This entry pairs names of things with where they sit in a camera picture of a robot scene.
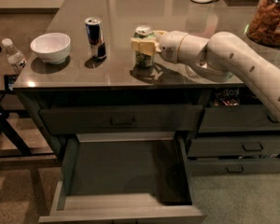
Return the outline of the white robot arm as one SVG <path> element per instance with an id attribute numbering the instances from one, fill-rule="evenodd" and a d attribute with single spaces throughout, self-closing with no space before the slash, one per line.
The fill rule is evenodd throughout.
<path id="1" fill-rule="evenodd" d="M 237 35 L 218 32 L 203 38 L 180 31 L 158 31 L 153 38 L 132 38 L 131 45 L 149 56 L 159 54 L 168 63 L 187 65 L 215 82 L 237 76 L 280 122 L 280 69 Z"/>

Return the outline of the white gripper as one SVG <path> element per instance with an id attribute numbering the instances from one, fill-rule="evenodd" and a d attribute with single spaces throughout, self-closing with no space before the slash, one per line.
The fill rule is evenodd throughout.
<path id="1" fill-rule="evenodd" d="M 161 58 L 169 63 L 178 63 L 178 51 L 183 39 L 188 33 L 163 30 L 155 30 L 155 38 L 132 38 L 132 49 L 148 56 L 159 53 Z"/>

